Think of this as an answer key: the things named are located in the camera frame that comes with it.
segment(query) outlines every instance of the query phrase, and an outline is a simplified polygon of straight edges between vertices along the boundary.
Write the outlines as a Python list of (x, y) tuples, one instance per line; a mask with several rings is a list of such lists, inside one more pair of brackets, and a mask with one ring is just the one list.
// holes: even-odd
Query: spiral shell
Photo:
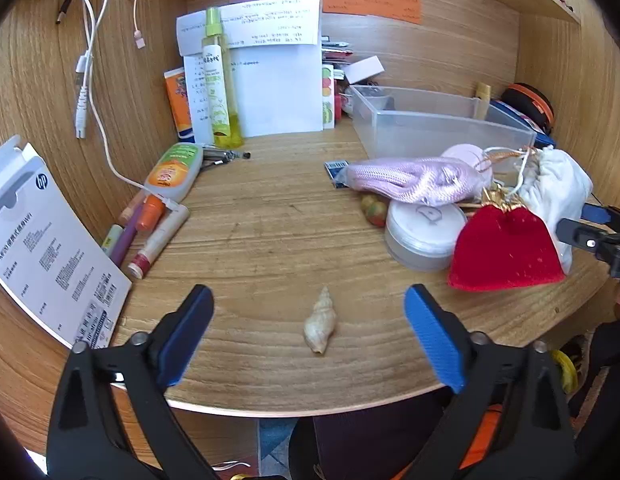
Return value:
[(319, 299), (312, 308), (312, 315), (304, 323), (304, 338), (310, 349), (319, 354), (325, 352), (328, 339), (337, 324), (337, 313), (332, 307), (328, 287), (324, 286)]

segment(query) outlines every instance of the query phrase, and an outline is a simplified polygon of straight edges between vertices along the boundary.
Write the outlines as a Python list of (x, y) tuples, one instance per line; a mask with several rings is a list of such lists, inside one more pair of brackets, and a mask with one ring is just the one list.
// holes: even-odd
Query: metal screw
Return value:
[(475, 345), (487, 345), (490, 342), (490, 338), (483, 332), (472, 332), (470, 334), (470, 341)]
[(146, 341), (148, 341), (148, 334), (146, 332), (135, 332), (130, 338), (130, 342), (134, 346), (141, 346)]
[(541, 339), (533, 342), (532, 348), (535, 349), (535, 352), (539, 352), (540, 354), (545, 354), (548, 351), (548, 345), (541, 341)]
[(80, 354), (81, 352), (84, 352), (87, 349), (88, 349), (88, 343), (85, 342), (83, 339), (77, 341), (76, 343), (72, 345), (73, 354)]

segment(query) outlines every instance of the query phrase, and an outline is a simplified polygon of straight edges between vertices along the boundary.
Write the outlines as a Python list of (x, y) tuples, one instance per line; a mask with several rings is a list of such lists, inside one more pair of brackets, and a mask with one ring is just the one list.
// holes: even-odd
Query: red velvet pouch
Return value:
[(479, 209), (456, 241), (448, 283), (481, 292), (560, 282), (565, 277), (541, 218), (525, 207)]

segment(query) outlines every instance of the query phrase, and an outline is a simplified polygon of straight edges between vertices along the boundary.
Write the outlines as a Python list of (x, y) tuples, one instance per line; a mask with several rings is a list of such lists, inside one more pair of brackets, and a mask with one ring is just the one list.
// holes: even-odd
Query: orange sticky note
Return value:
[(324, 0), (324, 12), (383, 16), (421, 23), (420, 0)]

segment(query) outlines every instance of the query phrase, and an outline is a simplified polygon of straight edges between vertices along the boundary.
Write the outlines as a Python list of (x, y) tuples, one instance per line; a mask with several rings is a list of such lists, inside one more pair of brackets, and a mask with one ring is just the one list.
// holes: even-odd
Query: spray bottle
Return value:
[(218, 7), (206, 10), (206, 37), (202, 41), (202, 49), (215, 144), (220, 148), (238, 148), (244, 139), (234, 97), (228, 40), (223, 33)]

